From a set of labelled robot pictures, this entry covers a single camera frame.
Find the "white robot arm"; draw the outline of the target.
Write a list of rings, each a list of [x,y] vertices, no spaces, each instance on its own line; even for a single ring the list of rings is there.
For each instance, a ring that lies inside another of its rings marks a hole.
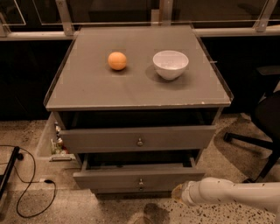
[[[203,178],[176,186],[171,196],[187,206],[237,202],[276,215],[280,224],[280,183],[237,184],[222,178]]]

